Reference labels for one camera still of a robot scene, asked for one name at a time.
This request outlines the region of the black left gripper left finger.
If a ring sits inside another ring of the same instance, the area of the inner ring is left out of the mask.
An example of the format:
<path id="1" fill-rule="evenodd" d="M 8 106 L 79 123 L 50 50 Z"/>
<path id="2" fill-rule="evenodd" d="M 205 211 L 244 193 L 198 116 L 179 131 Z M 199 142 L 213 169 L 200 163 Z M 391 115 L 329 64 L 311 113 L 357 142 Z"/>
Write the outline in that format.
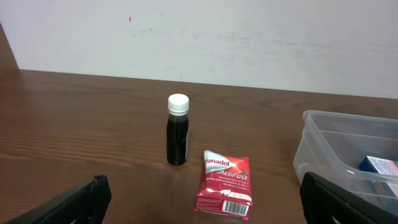
<path id="1" fill-rule="evenodd" d="M 8 224 L 102 224 L 111 201 L 111 189 L 105 175 L 68 190 L 48 202 L 7 221 Z"/>

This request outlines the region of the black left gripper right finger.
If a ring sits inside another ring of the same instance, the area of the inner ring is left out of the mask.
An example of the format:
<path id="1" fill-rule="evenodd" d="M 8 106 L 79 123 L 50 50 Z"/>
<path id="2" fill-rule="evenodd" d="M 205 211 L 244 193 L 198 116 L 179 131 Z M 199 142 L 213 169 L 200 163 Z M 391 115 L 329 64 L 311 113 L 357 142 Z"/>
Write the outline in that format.
<path id="1" fill-rule="evenodd" d="M 300 186 L 300 198 L 308 224 L 397 224 L 397 215 L 314 172 L 305 173 Z"/>

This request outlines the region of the white blue medicine box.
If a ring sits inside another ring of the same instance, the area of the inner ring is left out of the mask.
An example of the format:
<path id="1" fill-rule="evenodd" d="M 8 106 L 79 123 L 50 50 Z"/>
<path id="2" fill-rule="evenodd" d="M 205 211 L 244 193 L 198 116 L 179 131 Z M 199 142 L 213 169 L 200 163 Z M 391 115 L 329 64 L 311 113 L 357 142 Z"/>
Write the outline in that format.
<path id="1" fill-rule="evenodd" d="M 366 156 L 358 168 L 365 172 L 397 177 L 397 163 L 388 159 Z M 397 197 L 397 184 L 373 182 L 373 185 L 377 193 L 389 197 Z"/>

